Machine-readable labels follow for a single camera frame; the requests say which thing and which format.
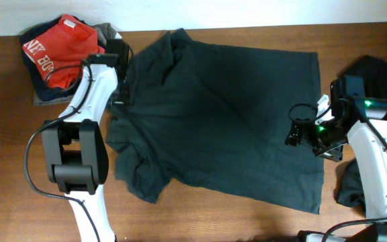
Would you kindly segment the dark teal t-shirt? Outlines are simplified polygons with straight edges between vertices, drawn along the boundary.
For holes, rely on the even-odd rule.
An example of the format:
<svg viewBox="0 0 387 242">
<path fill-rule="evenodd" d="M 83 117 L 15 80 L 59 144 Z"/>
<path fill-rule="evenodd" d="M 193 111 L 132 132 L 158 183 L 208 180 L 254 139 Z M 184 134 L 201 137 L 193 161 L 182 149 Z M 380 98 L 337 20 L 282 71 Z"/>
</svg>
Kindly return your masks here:
<svg viewBox="0 0 387 242">
<path fill-rule="evenodd" d="M 115 177 L 155 203 L 172 180 L 318 214 L 323 160 L 290 147 L 288 114 L 320 97 L 315 52 L 206 44 L 168 32 L 136 54 L 112 108 Z"/>
</svg>

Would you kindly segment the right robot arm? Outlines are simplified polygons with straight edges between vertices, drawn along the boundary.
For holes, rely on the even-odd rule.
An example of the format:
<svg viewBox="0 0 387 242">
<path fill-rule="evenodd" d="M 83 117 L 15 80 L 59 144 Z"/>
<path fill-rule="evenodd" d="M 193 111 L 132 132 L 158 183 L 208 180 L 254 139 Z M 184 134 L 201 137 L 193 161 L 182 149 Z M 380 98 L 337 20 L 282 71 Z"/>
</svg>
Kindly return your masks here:
<svg viewBox="0 0 387 242">
<path fill-rule="evenodd" d="M 305 145 L 317 157 L 343 158 L 343 145 L 355 154 L 365 198 L 362 220 L 337 224 L 324 233 L 300 231 L 300 241 L 341 241 L 335 231 L 353 225 L 365 229 L 347 241 L 387 241 L 387 100 L 369 95 L 361 77 L 345 75 L 331 83 L 330 95 L 312 108 L 313 119 L 292 119 L 285 144 Z"/>
</svg>

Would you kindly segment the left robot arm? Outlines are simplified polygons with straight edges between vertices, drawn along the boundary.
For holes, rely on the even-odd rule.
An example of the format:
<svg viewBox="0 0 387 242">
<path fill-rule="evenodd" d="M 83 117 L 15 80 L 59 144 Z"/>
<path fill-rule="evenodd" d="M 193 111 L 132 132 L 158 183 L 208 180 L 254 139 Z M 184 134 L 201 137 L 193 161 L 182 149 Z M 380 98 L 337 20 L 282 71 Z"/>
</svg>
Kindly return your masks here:
<svg viewBox="0 0 387 242">
<path fill-rule="evenodd" d="M 122 39 L 110 39 L 103 54 L 81 61 L 81 79 L 67 108 L 40 130 L 46 172 L 58 199 L 73 209 L 82 241 L 116 241 L 103 185 L 109 159 L 99 124 L 106 109 L 130 100 L 126 73 L 133 56 Z"/>
</svg>

